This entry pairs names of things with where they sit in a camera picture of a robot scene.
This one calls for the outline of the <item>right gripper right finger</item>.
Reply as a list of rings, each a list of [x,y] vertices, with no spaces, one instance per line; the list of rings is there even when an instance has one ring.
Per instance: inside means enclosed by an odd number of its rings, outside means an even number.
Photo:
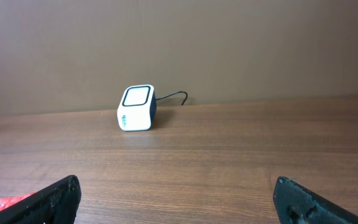
[[[358,216],[291,179],[280,176],[273,192],[280,223],[358,224]]]

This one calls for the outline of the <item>red snack bag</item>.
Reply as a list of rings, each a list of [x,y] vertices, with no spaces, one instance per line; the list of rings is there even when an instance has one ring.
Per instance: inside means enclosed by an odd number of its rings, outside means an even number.
[[[27,197],[30,197],[33,194],[34,192],[25,195],[16,196],[16,197],[0,198],[0,211],[20,202],[21,200]]]

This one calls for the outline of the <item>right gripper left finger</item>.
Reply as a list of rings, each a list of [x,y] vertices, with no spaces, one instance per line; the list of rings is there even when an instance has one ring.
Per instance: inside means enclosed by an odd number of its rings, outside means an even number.
[[[0,211],[0,224],[74,224],[81,200],[80,183],[69,175]]]

